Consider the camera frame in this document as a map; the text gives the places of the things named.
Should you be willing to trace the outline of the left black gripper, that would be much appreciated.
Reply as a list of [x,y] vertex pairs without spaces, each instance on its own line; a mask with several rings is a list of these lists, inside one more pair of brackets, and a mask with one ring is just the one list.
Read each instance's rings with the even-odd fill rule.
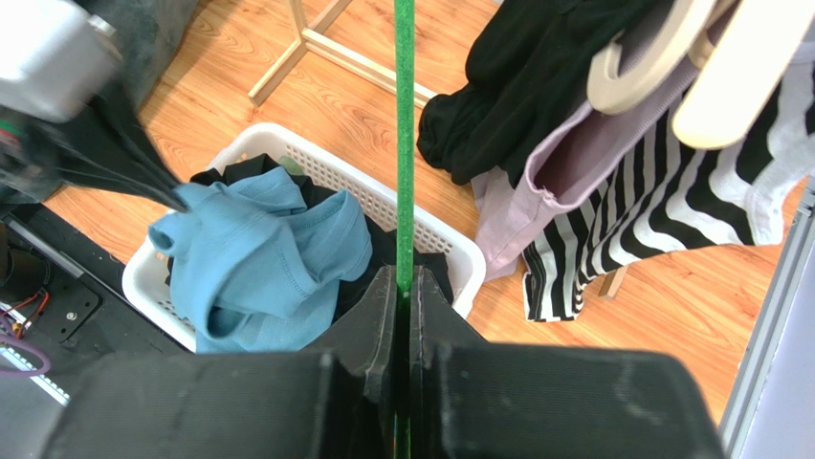
[[11,203],[42,202],[62,186],[82,186],[137,196],[186,212],[187,204],[176,193],[181,182],[145,132],[123,83],[110,82],[98,98],[103,118],[123,149],[140,164],[130,163],[130,169],[123,172],[86,162],[64,165],[69,159],[64,124],[2,118],[1,187],[21,194]]

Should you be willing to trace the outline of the green tank top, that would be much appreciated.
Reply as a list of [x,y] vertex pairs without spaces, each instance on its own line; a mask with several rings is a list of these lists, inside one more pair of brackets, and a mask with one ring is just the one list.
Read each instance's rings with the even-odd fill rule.
[[306,175],[303,168],[291,157],[282,156],[277,160],[277,162],[291,176],[305,176]]

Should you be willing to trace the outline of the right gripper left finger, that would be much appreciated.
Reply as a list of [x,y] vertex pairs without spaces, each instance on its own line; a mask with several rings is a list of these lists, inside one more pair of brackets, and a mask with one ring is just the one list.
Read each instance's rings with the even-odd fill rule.
[[110,356],[84,372],[45,458],[388,458],[392,268],[298,352]]

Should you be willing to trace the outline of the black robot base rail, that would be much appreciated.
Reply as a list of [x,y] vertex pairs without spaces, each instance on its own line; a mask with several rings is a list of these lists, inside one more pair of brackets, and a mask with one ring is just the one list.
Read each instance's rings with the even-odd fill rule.
[[52,364],[31,382],[48,398],[67,404],[83,371],[110,354],[184,353],[184,347],[138,313],[125,298],[124,264],[42,205],[22,205],[2,215],[11,245],[42,261],[46,282],[28,305],[3,305],[25,322],[23,340]]

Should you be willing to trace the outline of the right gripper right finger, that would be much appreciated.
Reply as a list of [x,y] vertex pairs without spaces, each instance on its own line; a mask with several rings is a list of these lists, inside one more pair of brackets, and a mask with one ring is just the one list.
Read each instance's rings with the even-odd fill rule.
[[414,458],[720,458],[701,391],[659,353],[493,343],[414,273]]

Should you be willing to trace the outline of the green plastic hanger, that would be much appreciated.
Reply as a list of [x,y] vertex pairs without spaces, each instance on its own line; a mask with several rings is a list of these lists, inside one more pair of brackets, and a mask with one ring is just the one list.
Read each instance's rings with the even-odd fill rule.
[[395,0],[394,45],[397,102],[397,299],[394,322],[395,458],[409,458],[410,389],[409,325],[413,278],[414,235],[414,40],[415,6],[409,0]]

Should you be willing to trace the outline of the blue tank top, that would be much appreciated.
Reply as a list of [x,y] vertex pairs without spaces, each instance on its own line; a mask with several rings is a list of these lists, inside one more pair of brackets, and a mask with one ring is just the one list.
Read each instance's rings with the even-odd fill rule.
[[199,353],[304,348],[331,326],[340,285],[369,264],[363,209],[346,190],[308,207],[276,168],[177,194],[186,210],[154,222],[148,237],[172,259],[170,298]]

